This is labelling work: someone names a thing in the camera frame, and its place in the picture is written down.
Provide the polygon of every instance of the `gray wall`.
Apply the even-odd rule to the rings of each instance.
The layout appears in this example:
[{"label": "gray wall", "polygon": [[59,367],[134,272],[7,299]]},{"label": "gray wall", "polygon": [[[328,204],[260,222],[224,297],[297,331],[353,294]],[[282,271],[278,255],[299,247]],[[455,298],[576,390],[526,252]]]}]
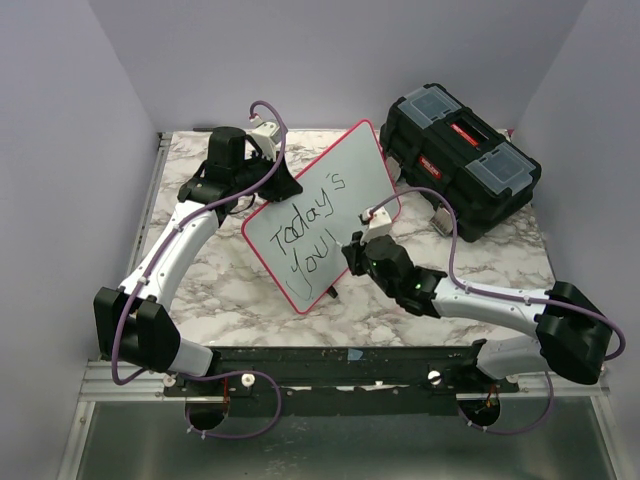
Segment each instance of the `gray wall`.
[{"label": "gray wall", "polygon": [[157,137],[85,0],[0,13],[0,476],[55,478]]},{"label": "gray wall", "polygon": [[516,143],[543,164],[535,207],[557,276],[627,334],[626,355],[608,368],[638,471],[639,27],[637,0],[591,0],[516,131]]},{"label": "gray wall", "polygon": [[513,126],[585,0],[90,0],[156,127],[380,125],[399,96],[446,85]]}]

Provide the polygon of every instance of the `toolbox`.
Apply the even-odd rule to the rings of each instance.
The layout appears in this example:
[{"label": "toolbox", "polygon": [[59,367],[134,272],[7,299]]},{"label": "toolbox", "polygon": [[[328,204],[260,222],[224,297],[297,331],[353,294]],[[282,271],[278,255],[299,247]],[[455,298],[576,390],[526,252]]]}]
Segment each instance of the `toolbox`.
[{"label": "toolbox", "polygon": [[[439,84],[427,84],[389,109],[380,144],[412,186],[442,194],[456,212],[459,235],[474,242],[530,202],[540,164],[513,146]],[[453,229],[428,194],[438,230]]]}]

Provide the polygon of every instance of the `red label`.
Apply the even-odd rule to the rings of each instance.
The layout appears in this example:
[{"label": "red label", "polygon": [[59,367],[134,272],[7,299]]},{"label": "red label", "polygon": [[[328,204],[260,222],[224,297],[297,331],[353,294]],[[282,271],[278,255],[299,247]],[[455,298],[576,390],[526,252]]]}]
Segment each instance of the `red label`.
[{"label": "red label", "polygon": [[462,138],[464,138],[467,142],[469,142],[471,145],[473,145],[474,147],[477,147],[478,141],[471,137],[471,135],[469,135],[467,132],[465,132],[464,130],[462,130],[458,125],[456,125],[455,123],[451,124],[451,128],[453,128],[458,135],[460,135]]},{"label": "red label", "polygon": [[424,169],[431,175],[433,175],[437,180],[440,180],[442,178],[442,173],[440,172],[440,170],[438,170],[436,166],[425,157],[420,157],[420,165],[422,165]]}]

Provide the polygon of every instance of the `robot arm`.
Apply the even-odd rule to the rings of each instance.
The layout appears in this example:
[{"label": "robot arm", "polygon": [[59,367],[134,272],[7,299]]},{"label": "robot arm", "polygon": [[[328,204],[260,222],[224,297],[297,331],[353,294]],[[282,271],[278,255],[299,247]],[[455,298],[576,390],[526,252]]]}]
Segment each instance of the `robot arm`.
[{"label": "robot arm", "polygon": [[[202,207],[230,197],[254,185],[273,167],[280,143],[280,126],[253,116],[255,129],[247,134],[233,127],[219,127],[209,138],[207,159],[180,188],[178,203],[162,235],[142,263],[116,290],[102,288],[94,311],[101,352],[110,357],[118,321],[139,284],[120,342],[119,358],[157,372],[204,376],[211,368],[213,352],[181,338],[168,311],[187,269],[204,243],[217,231],[237,205],[227,202],[212,210]],[[245,144],[255,149],[245,159]],[[286,163],[256,193],[268,201],[282,201],[302,192]],[[169,238],[165,248],[161,246]],[[152,272],[144,277],[148,266]]]},{"label": "robot arm", "polygon": [[507,375],[553,370],[576,383],[598,381],[612,331],[586,315],[530,300],[560,300],[599,311],[573,285],[556,282],[549,291],[463,282],[485,292],[528,299],[489,298],[460,288],[445,272],[413,264],[407,251],[386,235],[390,220],[376,212],[368,230],[342,247],[349,270],[369,275],[382,291],[413,315],[462,317],[511,328],[524,335],[483,341],[474,367],[496,380]]}]

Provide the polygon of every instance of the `marble surface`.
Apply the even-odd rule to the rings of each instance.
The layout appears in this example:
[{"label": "marble surface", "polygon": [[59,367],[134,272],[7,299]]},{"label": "marble surface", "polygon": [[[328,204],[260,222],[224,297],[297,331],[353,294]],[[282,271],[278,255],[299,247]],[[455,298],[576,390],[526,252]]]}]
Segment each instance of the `marble surface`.
[{"label": "marble surface", "polygon": [[[296,173],[337,140],[343,130],[292,130],[287,162]],[[208,135],[174,133],[147,239],[146,253],[160,236],[178,188],[206,157]],[[431,225],[431,205],[418,194],[401,197],[392,230],[412,260],[446,270],[450,239]],[[248,204],[243,199],[237,209]],[[171,306],[184,338],[208,346],[468,345],[478,338],[516,333],[466,319],[415,317],[385,297],[368,277],[344,275],[337,299],[323,297],[306,315],[297,314],[240,233],[250,212],[230,216],[202,248]],[[546,288],[553,275],[530,206],[473,244],[458,243],[456,270],[464,279],[516,288]]]}]

